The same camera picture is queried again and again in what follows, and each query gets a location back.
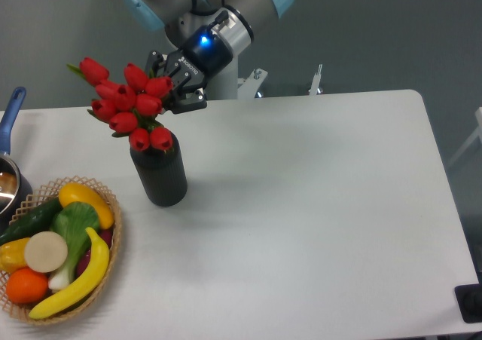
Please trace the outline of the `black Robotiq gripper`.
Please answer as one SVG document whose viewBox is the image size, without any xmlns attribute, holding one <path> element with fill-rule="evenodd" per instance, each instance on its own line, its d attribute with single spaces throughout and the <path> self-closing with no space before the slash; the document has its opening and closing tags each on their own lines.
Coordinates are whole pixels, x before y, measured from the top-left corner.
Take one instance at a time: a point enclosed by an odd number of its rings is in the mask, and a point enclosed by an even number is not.
<svg viewBox="0 0 482 340">
<path fill-rule="evenodd" d="M 145 64 L 149 78 L 169 76 L 173 87 L 163 110 L 175 115 L 207 107 L 204 88 L 233 59 L 230 48 L 212 31 L 201 26 L 177 51 L 162 54 L 152 50 Z"/>
</svg>

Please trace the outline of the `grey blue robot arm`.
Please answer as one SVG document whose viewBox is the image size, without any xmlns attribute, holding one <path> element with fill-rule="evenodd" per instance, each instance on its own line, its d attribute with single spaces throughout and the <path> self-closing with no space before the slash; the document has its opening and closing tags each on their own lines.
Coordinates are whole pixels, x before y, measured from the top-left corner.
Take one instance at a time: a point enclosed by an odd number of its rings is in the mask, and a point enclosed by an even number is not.
<svg viewBox="0 0 482 340">
<path fill-rule="evenodd" d="M 123 0 L 149 31 L 162 30 L 173 47 L 152 51 L 145 71 L 173 80 L 165 105 L 174 114 L 204 109 L 209 101 L 259 97 L 267 78 L 254 69 L 238 76 L 238 57 L 294 0 Z"/>
</svg>

